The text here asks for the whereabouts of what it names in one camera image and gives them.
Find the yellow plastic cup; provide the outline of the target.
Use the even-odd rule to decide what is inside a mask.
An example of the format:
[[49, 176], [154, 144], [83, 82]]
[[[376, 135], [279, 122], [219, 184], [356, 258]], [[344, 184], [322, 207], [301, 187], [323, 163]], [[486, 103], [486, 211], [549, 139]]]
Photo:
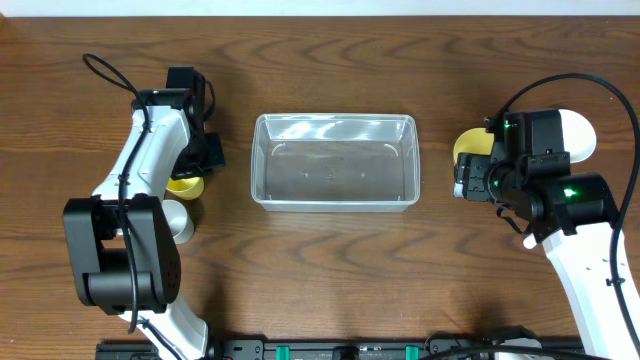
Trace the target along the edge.
[[192, 177], [179, 180], [170, 179], [166, 189], [183, 200], [195, 200], [204, 191], [204, 179]]

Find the grey plastic cup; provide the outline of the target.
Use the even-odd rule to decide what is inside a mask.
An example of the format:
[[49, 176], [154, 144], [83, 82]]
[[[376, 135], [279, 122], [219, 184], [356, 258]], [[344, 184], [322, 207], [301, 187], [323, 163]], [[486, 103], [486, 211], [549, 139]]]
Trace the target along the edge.
[[174, 242], [177, 245], [188, 242], [194, 234], [195, 226], [186, 207], [176, 200], [163, 200], [162, 209]]

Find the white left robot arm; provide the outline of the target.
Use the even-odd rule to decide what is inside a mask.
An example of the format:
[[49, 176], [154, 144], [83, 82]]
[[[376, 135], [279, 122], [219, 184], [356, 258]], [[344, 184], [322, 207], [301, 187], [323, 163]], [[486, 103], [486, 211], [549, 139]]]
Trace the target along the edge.
[[202, 125], [206, 111], [184, 88], [145, 90], [135, 104], [132, 129], [113, 169], [88, 198], [63, 210], [71, 269], [79, 300], [135, 324], [163, 359], [201, 359], [208, 327], [180, 295], [177, 246], [192, 229], [174, 231], [177, 215], [166, 211], [172, 178], [201, 176], [207, 165], [176, 171], [185, 150], [206, 142], [204, 160], [219, 161], [215, 133]]

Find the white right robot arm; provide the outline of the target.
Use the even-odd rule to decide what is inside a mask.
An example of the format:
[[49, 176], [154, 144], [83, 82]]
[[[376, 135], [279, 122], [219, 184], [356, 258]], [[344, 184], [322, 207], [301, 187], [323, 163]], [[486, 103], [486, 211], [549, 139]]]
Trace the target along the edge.
[[639, 293], [629, 270], [622, 217], [604, 178], [573, 174], [570, 153], [487, 155], [459, 152], [454, 194], [491, 202], [527, 221], [569, 301], [587, 354], [639, 356]]

